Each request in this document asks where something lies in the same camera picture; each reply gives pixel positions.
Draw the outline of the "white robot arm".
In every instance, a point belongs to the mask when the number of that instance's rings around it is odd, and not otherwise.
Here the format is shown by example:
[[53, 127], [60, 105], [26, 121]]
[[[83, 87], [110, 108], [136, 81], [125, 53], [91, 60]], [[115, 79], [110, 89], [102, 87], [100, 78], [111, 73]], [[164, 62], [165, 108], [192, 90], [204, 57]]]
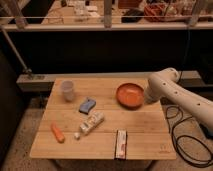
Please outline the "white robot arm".
[[180, 75], [174, 68], [150, 74], [144, 91], [145, 101], [152, 104], [166, 97], [213, 131], [213, 102], [179, 86], [179, 78]]

